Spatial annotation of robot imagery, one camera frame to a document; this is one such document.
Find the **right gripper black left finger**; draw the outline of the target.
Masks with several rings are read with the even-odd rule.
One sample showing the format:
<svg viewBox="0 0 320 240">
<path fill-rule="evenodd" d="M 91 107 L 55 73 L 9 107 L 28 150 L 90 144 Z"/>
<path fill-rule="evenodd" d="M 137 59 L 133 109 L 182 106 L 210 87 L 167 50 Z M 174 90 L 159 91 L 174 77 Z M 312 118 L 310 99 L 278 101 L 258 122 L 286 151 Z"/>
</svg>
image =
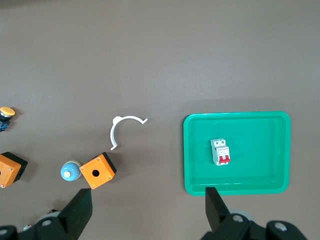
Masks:
<svg viewBox="0 0 320 240">
<path fill-rule="evenodd" d="M 62 209 L 47 213 L 29 229 L 17 234 L 19 240 L 77 240 L 93 213 L 91 189 L 83 188 Z"/>
</svg>

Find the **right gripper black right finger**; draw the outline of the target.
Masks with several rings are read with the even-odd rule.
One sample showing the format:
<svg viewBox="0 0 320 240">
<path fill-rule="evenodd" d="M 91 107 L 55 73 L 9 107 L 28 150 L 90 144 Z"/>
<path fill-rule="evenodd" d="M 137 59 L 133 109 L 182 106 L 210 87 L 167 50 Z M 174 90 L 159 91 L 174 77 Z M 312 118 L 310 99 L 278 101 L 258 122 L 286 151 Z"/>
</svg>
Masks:
<svg viewBox="0 0 320 240">
<path fill-rule="evenodd" d="M 265 240 L 266 229 L 243 211 L 231 212 L 214 187 L 205 189 L 205 213 L 211 231 L 203 240 Z"/>
</svg>

